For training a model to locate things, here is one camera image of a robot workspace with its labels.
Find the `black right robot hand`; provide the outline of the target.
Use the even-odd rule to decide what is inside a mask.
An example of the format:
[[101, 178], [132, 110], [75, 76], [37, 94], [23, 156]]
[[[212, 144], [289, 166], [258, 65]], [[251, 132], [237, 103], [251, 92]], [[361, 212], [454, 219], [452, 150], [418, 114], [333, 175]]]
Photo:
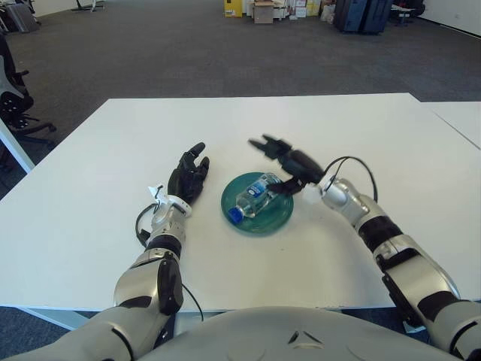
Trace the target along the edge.
[[268, 189], [276, 194], [293, 196], [305, 188], [307, 184], [318, 184], [325, 175], [321, 166], [301, 150], [295, 150], [282, 139], [275, 139], [269, 135], [262, 136], [265, 142], [249, 139], [248, 142], [264, 153], [264, 155], [276, 160], [281, 169], [291, 175], [287, 181], [268, 185]]

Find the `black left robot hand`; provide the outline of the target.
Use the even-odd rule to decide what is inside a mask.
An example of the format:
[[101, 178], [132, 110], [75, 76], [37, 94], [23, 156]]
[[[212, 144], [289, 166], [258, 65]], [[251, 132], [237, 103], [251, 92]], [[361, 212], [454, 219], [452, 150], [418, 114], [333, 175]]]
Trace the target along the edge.
[[210, 168], [210, 160], [207, 156], [198, 165], [195, 163], [204, 149], [205, 143], [200, 142], [181, 156], [169, 178], [168, 195], [176, 196], [189, 205], [193, 205], [198, 199]]

